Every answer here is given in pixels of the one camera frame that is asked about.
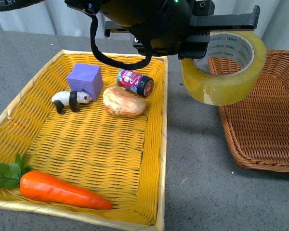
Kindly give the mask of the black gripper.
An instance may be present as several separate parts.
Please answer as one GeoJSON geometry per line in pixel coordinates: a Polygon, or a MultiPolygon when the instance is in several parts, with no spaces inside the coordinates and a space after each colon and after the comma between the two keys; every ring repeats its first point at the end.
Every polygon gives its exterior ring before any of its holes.
{"type": "Polygon", "coordinates": [[[95,43],[98,13],[111,20],[110,33],[130,33],[134,47],[146,59],[177,54],[179,59],[205,56],[212,31],[253,31],[260,7],[251,13],[214,15],[211,0],[66,0],[65,4],[92,19],[91,49],[98,60],[106,57],[95,43]]]}

